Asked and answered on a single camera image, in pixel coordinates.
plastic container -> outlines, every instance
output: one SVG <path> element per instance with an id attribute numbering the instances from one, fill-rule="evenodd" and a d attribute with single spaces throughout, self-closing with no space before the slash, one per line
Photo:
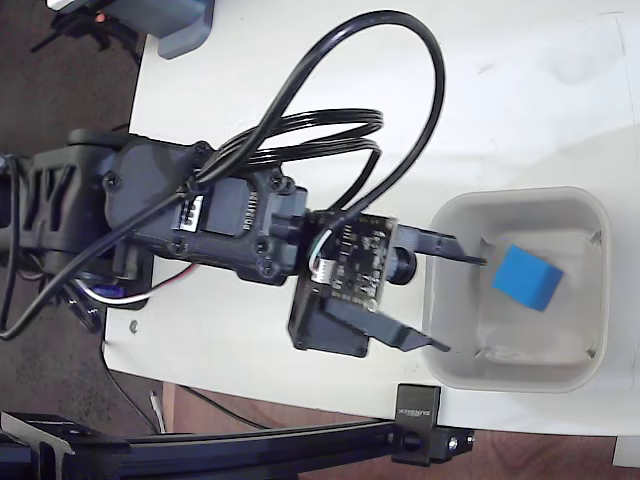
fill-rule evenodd
<path id="1" fill-rule="evenodd" d="M 431 228 L 488 260 L 485 267 L 429 260 L 423 328 L 451 346 L 447 353 L 424 349 L 438 380 L 461 389 L 560 393 L 594 375 L 607 344 L 611 227 L 593 195 L 572 187 L 461 195 Z M 511 244 L 564 271 L 544 312 L 491 287 Z"/>

blue foam block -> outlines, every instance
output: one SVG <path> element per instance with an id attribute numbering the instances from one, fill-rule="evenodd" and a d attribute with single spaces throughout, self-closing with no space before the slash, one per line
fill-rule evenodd
<path id="1" fill-rule="evenodd" d="M 542 312 L 549 305 L 562 275 L 562 270 L 511 245 L 492 286 L 517 302 Z"/>

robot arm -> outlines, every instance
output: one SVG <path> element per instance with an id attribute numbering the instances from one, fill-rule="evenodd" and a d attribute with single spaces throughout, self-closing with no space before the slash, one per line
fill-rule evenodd
<path id="1" fill-rule="evenodd" d="M 329 51 L 349 36 L 383 24 L 408 28 L 429 50 L 435 74 L 433 105 L 398 167 L 357 198 L 381 155 L 367 136 L 382 127 L 382 114 L 369 109 L 283 114 Z M 2 315 L 0 339 L 14 338 L 75 279 L 94 287 L 118 285 L 127 294 L 148 289 L 152 256 L 160 255 L 230 269 L 242 280 L 267 285 L 279 286 L 298 276 L 289 319 L 296 348 L 364 356 L 373 337 L 403 351 L 425 345 L 446 351 L 445 345 L 378 311 L 383 286 L 386 281 L 411 281 L 418 253 L 480 265 L 484 260 L 467 257 L 452 236 L 363 213 L 418 159 L 435 130 L 443 100 L 444 63 L 432 33 L 410 15 L 371 12 L 323 37 L 294 69 L 260 124 L 218 150 L 206 142 L 177 145 L 77 131 L 64 149 L 31 159 L 8 157 L 13 178 L 0 179 L 0 194 L 17 195 L 9 185 L 19 177 L 19 212 L 0 212 L 0 217 L 10 218 L 0 225 L 5 227 L 0 228 L 0 250 L 9 250 L 15 260 L 19 248 L 55 277 L 14 327 L 4 330 Z M 298 145 L 261 148 L 269 137 L 302 128 L 354 124 Z M 306 190 L 282 172 L 289 161 L 359 150 L 371 151 L 365 168 L 324 211 L 308 211 Z M 5 296 L 5 313 L 7 298 L 10 295 Z"/>

dark floor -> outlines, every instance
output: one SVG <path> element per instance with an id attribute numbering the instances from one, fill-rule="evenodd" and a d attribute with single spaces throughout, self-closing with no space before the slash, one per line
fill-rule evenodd
<path id="1" fill-rule="evenodd" d="M 137 67 L 119 44 L 98 54 L 91 38 L 61 38 L 29 53 L 50 33 L 52 17 L 45 0 L 0 0 L 0 152 L 57 148 L 74 128 L 111 129 L 129 119 Z M 31 284 L 16 290 L 12 318 L 35 297 Z M 65 307 L 49 307 L 24 335 L 0 344 L 0 411 L 56 413 L 117 435 L 147 433 L 109 383 L 99 344 Z M 116 377 L 152 415 L 148 391 L 159 385 Z"/>

white table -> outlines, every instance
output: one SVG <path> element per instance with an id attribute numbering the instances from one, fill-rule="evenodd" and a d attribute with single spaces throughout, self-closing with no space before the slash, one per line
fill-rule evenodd
<path id="1" fill-rule="evenodd" d="M 600 199 L 613 229 L 609 345 L 596 376 L 561 395 L 445 389 L 439 421 L 639 435 L 638 2 L 218 0 L 212 34 L 195 52 L 166 61 L 155 53 L 156 40 L 147 41 L 131 130 L 217 146 L 258 122 L 324 33 L 379 8 L 412 13 L 433 30 L 448 83 L 426 153 L 372 212 L 428 227 L 438 208 L 463 192 L 574 185 Z M 430 60 L 419 41 L 399 28 L 378 27 L 334 51 L 289 111 L 382 110 L 377 180 L 414 141 L 431 89 Z M 317 208 L 341 193 L 364 159 L 300 162 L 287 171 L 309 189 Z M 158 261 L 156 278 L 179 268 Z M 420 271 L 410 286 L 386 289 L 383 310 L 420 326 L 423 277 Z M 365 359 L 295 350 L 286 333 L 293 284 L 253 285 L 234 273 L 201 268 L 140 312 L 109 312 L 109 366 L 244 397 L 386 418 L 393 418 L 398 383 L 437 383 L 421 351 L 401 353 L 375 341 Z"/>

